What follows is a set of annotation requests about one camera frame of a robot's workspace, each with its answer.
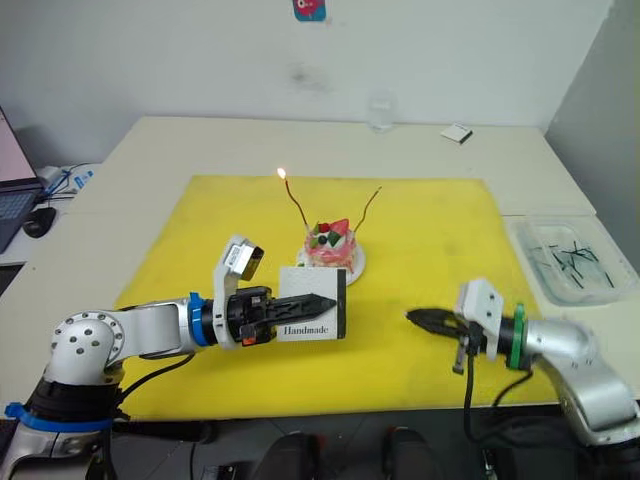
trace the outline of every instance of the black mouse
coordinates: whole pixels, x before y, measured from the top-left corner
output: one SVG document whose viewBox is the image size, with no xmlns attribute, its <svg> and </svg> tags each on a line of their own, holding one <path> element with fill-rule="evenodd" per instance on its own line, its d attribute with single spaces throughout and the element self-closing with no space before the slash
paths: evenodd
<svg viewBox="0 0 640 480">
<path fill-rule="evenodd" d="M 30 237 L 40 238 L 49 231 L 54 218 L 56 218 L 56 209 L 53 207 L 34 210 L 27 215 L 22 229 Z"/>
</svg>

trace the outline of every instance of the candle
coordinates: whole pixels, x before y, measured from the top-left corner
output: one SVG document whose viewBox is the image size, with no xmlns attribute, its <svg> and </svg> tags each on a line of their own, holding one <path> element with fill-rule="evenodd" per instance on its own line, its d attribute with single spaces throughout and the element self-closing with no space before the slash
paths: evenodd
<svg viewBox="0 0 640 480">
<path fill-rule="evenodd" d="M 358 229 L 360 228 L 360 225 L 362 225 L 362 222 L 364 222 L 364 219 L 367 218 L 367 209 L 369 208 L 369 205 L 371 204 L 371 202 L 373 202 L 373 199 L 376 198 L 376 195 L 378 195 L 378 192 L 381 189 L 382 189 L 382 186 L 378 187 L 377 190 L 373 192 L 373 195 L 371 195 L 371 198 L 369 199 L 367 204 L 364 206 L 364 212 L 362 212 L 362 218 L 358 222 L 358 225 L 356 225 L 356 228 L 353 229 L 354 234 L 358 231 Z"/>
<path fill-rule="evenodd" d="M 287 180 L 287 172 L 285 171 L 284 168 L 278 168 L 278 176 L 284 180 L 284 186 L 287 189 L 287 194 L 289 195 L 289 198 L 291 199 L 291 201 L 293 203 L 296 204 L 296 206 L 298 207 L 298 210 L 300 210 L 300 215 L 302 216 L 302 221 L 304 222 L 304 226 L 307 229 L 307 231 L 309 231 L 309 224 L 307 223 L 307 219 L 304 216 L 304 212 L 302 211 L 302 207 L 300 206 L 300 204 L 298 203 L 298 201 L 294 198 L 294 196 L 291 194 L 291 190 L 289 189 L 289 180 Z"/>
</svg>

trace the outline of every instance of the yellow mat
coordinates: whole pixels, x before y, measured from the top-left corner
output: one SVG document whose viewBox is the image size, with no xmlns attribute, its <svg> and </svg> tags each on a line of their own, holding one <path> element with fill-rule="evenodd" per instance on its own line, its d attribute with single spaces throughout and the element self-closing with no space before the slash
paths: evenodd
<svg viewBox="0 0 640 480">
<path fill-rule="evenodd" d="M 507 311 L 534 299 L 489 192 L 476 180 L 292 178 L 310 223 L 358 221 L 372 203 L 358 241 L 367 256 L 347 289 L 347 337 L 225 351 L 209 348 L 180 370 L 131 395 L 124 410 L 139 419 L 302 415 L 461 406 L 465 378 L 451 372 L 455 340 L 405 319 L 414 307 L 452 308 L 461 283 L 484 276 Z M 293 265 L 304 228 L 284 185 L 273 177 L 199 176 L 191 180 L 162 234 L 116 307 L 187 296 L 212 296 L 212 270 L 233 233 L 265 250 L 250 283 L 278 292 L 281 266 Z M 125 363 L 123 386 L 177 359 Z M 521 375 L 503 357 L 477 361 L 474 404 L 488 404 Z M 555 399 L 544 375 L 506 403 Z"/>
</svg>

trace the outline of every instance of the cake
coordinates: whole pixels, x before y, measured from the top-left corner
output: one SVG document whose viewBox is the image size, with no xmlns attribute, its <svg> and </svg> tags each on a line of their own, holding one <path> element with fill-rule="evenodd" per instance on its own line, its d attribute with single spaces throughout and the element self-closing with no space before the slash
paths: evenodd
<svg viewBox="0 0 640 480">
<path fill-rule="evenodd" d="M 307 234 L 304 251 L 314 267 L 343 267 L 353 273 L 356 236 L 349 229 L 349 220 L 316 223 Z"/>
</svg>

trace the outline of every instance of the robotic arm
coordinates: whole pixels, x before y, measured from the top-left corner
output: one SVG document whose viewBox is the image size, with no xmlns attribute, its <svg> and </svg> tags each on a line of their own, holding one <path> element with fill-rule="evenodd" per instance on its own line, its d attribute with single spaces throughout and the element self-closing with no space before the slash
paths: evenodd
<svg viewBox="0 0 640 480">
<path fill-rule="evenodd" d="M 502 297 L 480 279 L 463 285 L 454 315 L 417 309 L 407 318 L 427 331 L 459 339 L 456 373 L 463 372 L 465 355 L 479 350 L 491 360 L 504 354 L 511 369 L 540 365 L 584 445 L 617 445 L 640 437 L 640 408 L 629 386 L 600 356 L 593 332 L 573 322 L 525 320 L 522 306 L 514 318 L 503 317 L 502 309 Z"/>
<path fill-rule="evenodd" d="M 111 428 L 126 358 L 266 343 L 276 325 L 312 319 L 336 305 L 314 294 L 274 299 L 268 287 L 238 289 L 239 280 L 253 277 L 263 255 L 246 238 L 232 237 L 214 270 L 215 301 L 191 293 L 121 311 L 87 310 L 61 322 L 49 364 L 28 402 L 5 410 L 19 424 L 0 480 L 9 479 L 26 457 L 73 457 L 96 448 L 101 433 Z"/>
</svg>

